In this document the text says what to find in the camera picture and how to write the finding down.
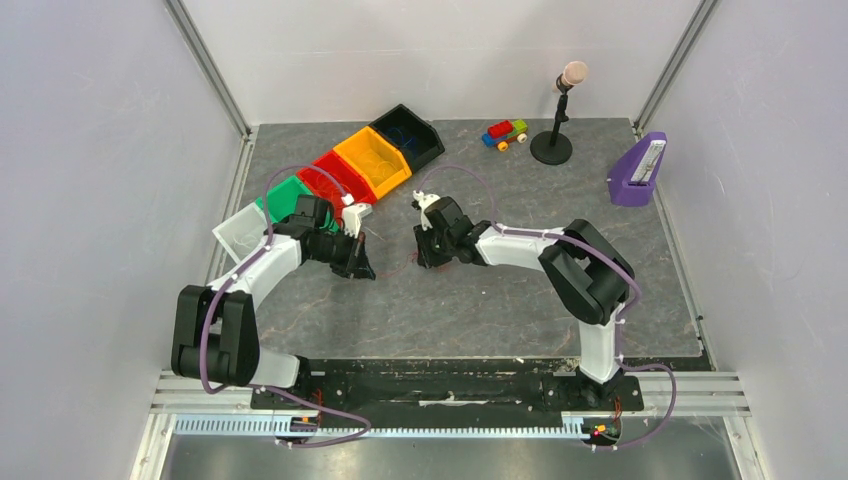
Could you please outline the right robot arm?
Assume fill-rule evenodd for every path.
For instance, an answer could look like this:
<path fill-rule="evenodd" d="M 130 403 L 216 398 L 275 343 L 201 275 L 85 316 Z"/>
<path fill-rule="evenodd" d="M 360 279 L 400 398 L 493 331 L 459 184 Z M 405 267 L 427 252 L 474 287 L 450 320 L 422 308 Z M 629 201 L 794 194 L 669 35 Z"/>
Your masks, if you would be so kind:
<path fill-rule="evenodd" d="M 642 292 L 632 267 L 591 223 L 577 219 L 564 228 L 543 230 L 473 223 L 453 198 L 421 191 L 414 193 L 412 205 L 420 213 L 413 229 L 420 266 L 457 260 L 544 273 L 580 323 L 580 400 L 602 408 L 617 396 L 624 373 L 617 323 Z"/>

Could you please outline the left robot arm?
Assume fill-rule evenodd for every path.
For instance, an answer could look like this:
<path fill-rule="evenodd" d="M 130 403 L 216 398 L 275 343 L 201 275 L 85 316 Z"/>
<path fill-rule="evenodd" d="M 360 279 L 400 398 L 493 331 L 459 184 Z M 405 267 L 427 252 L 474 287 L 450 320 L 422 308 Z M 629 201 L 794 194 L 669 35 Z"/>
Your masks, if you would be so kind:
<path fill-rule="evenodd" d="M 271 223 L 258 246 L 226 275 L 179 293 L 171 352 L 176 375 L 205 381 L 211 391 L 275 386 L 276 396 L 295 409 L 311 401 L 314 383 L 307 376 L 307 359 L 261 346 L 256 311 L 307 261 L 326 264 L 342 278 L 375 279 L 361 231 L 372 207 L 350 196 L 345 200 L 342 226 L 334 230 L 326 224 L 334 213 L 330 201 L 299 196 L 293 212 Z"/>

